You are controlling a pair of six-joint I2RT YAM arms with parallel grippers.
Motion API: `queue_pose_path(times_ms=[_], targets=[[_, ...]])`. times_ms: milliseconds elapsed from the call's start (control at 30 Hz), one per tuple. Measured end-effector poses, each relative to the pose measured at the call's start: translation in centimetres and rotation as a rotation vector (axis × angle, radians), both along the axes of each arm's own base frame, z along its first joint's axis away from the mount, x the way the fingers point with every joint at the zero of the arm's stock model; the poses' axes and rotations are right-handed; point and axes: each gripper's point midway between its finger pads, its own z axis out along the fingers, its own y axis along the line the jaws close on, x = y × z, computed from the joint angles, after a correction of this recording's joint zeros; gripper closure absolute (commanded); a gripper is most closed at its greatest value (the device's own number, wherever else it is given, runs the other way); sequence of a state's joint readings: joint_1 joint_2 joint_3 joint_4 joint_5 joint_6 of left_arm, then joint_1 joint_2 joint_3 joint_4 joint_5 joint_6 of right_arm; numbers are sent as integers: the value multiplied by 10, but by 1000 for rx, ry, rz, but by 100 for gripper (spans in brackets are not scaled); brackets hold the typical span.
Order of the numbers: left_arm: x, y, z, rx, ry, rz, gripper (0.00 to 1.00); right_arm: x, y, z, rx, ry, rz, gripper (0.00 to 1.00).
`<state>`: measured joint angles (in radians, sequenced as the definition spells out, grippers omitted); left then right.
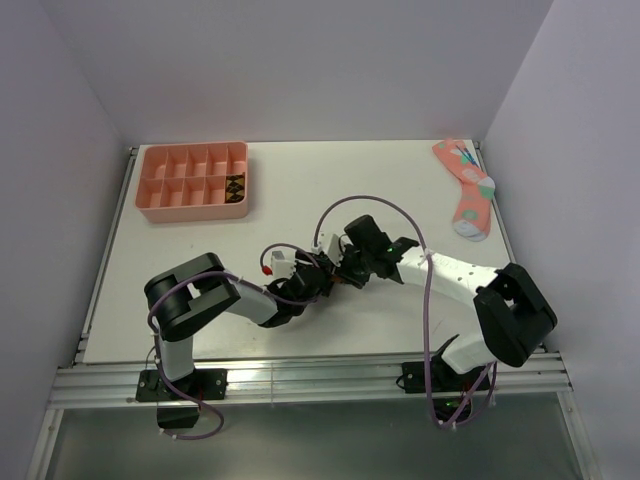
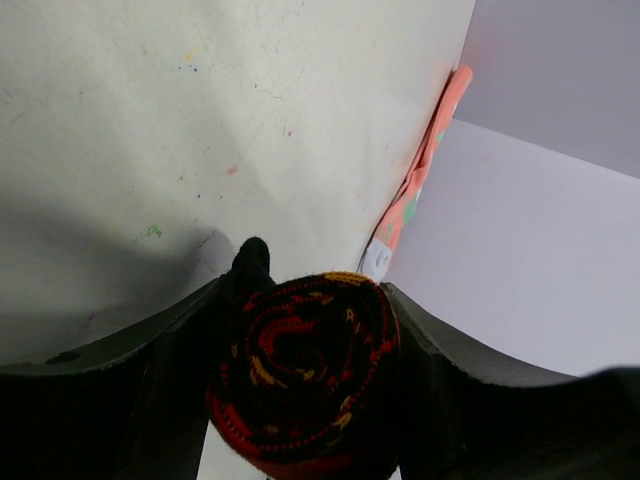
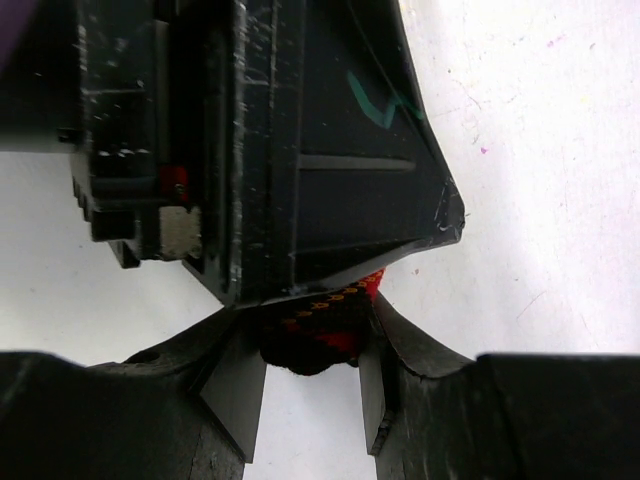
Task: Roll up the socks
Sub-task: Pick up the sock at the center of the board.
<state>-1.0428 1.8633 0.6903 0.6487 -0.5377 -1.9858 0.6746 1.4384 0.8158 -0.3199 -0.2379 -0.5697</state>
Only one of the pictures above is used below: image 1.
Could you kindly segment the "brown tan argyle sock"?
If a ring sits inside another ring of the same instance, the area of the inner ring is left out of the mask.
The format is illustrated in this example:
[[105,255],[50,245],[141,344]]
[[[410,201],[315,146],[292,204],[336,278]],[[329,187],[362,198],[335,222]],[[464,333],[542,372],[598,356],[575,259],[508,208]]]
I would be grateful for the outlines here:
[[246,174],[227,175],[225,177],[225,203],[237,204],[246,197]]

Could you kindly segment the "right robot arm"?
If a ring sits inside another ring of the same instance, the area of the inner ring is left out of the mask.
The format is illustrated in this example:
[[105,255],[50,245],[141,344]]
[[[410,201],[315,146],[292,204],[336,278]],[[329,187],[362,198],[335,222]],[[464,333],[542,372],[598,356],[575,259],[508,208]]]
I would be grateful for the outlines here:
[[521,367],[557,326],[557,316],[527,270],[474,265],[432,253],[419,241],[393,241],[372,216],[350,222],[342,265],[359,287],[376,275],[428,288],[473,311],[467,332],[456,333],[430,359],[431,381],[452,390],[467,374],[493,362]]

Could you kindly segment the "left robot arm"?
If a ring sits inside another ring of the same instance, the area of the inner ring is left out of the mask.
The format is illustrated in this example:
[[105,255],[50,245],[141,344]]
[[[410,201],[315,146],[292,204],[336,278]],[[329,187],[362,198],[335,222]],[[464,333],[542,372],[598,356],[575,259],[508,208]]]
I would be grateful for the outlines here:
[[276,328],[304,313],[334,284],[335,267],[310,252],[294,256],[285,273],[268,270],[273,281],[260,287],[226,270],[214,253],[205,253],[165,271],[144,286],[154,335],[159,388],[172,399],[200,394],[212,385],[195,367],[193,339],[224,313],[261,328]]

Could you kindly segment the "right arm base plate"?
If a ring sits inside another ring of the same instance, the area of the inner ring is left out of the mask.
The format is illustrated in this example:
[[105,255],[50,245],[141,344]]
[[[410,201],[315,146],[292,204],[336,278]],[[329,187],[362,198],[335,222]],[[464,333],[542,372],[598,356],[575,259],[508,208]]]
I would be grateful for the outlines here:
[[[464,393],[471,389],[485,370],[480,366],[471,371],[458,374],[448,365],[436,360],[430,366],[431,391],[433,393]],[[396,385],[407,394],[426,392],[425,366],[423,361],[410,361],[401,364],[401,374],[396,378]]]

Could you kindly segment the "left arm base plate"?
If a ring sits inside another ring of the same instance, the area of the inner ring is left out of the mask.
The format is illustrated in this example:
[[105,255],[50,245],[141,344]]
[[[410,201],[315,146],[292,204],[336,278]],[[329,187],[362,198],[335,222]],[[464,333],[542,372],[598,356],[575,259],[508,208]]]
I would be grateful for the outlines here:
[[[223,400],[227,387],[226,369],[195,369],[173,381],[176,389],[198,400]],[[157,370],[140,373],[135,400],[141,403],[181,401],[183,397],[167,387]]]

